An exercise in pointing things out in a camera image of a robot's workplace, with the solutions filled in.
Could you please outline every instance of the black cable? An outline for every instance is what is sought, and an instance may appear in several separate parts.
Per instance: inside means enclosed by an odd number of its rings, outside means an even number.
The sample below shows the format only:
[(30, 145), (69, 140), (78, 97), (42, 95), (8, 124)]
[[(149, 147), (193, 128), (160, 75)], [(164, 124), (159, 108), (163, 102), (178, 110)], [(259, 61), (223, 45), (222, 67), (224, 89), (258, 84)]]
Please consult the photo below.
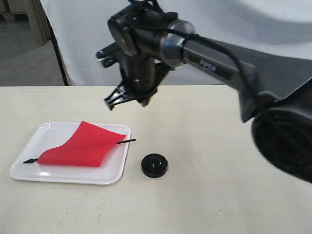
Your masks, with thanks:
[(197, 35), (197, 34), (193, 34), (193, 35), (192, 34), (186, 34), (186, 33), (180, 32), (178, 30), (168, 29), (168, 28), (136, 27), (136, 29), (144, 30), (144, 31), (154, 31), (154, 32), (167, 32), (167, 33), (172, 33), (172, 34), (182, 36), (183, 38), (195, 39), (197, 41), (200, 41), (200, 42), (206, 44), (210, 48), (215, 49), (215, 50), (227, 55), (233, 61), (233, 63), (236, 65), (236, 67), (238, 69), (238, 73), (239, 73), (240, 78), (241, 78), (241, 81), (244, 84), (244, 87), (246, 89), (247, 94), (250, 96), (252, 101), (255, 103), (256, 107), (259, 109), (259, 111), (263, 115), (263, 117), (282, 135), (282, 137), (284, 137), (298, 151), (300, 151), (301, 153), (303, 153), (305, 155), (310, 154), (309, 151), (305, 149), (305, 147), (301, 146), (301, 144), (299, 144), (295, 139), (290, 137), (281, 127), (279, 127), (276, 124), (276, 122), (274, 120), (274, 116), (272, 116), (268, 112), (268, 110), (262, 105), (260, 98), (257, 96), (256, 92), (253, 90), (253, 88), (249, 84), (248, 78), (245, 75), (244, 69), (243, 69), (241, 63), (239, 62), (238, 58), (230, 50), (226, 49), (225, 47), (219, 45), (218, 43), (216, 43), (214, 41), (211, 41), (207, 38), (201, 37), (200, 35)]

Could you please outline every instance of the red fabric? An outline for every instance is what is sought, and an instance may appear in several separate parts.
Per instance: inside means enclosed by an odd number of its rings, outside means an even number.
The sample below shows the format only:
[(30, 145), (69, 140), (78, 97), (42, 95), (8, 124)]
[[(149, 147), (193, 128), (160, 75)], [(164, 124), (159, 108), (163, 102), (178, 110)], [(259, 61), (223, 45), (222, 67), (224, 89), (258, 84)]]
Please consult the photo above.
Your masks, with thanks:
[(105, 155), (125, 136), (83, 121), (65, 144), (45, 151), (38, 163), (99, 167)]

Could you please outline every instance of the black cap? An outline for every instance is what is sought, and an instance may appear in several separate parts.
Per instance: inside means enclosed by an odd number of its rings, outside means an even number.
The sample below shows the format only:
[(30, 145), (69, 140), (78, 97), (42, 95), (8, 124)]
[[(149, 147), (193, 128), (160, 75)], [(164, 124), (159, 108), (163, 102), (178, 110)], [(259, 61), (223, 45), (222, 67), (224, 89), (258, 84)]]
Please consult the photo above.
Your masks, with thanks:
[(150, 178), (163, 176), (168, 169), (167, 159), (159, 154), (150, 154), (144, 157), (141, 162), (143, 173)]

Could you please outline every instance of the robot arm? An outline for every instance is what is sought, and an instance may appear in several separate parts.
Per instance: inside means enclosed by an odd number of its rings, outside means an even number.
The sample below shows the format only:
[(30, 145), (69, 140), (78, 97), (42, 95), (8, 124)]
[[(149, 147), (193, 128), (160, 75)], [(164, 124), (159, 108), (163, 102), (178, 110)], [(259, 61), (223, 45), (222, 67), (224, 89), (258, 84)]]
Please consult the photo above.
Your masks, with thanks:
[[(242, 121), (254, 117), (253, 139), (270, 163), (312, 182), (311, 61), (252, 50), (249, 59), (238, 59), (156, 0), (130, 3), (108, 20), (115, 42), (97, 52), (105, 68), (120, 68), (122, 81), (105, 99), (110, 110), (132, 100), (148, 105), (169, 72), (190, 64), (237, 90)], [(254, 57), (269, 62), (254, 64)], [(295, 75), (295, 63), (309, 72)]]

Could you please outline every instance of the white curtain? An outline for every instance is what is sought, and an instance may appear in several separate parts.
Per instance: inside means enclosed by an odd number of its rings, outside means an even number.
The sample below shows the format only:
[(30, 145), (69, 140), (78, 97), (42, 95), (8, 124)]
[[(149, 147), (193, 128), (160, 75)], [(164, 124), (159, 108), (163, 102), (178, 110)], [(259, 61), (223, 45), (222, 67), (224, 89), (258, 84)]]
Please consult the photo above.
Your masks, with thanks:
[[(73, 85), (116, 85), (117, 65), (103, 69), (97, 50), (113, 42), (107, 19), (127, 0), (41, 0), (55, 32)], [(202, 36), (272, 54), (312, 59), (311, 0), (159, 0)], [(206, 74), (179, 67), (163, 84), (218, 83)]]

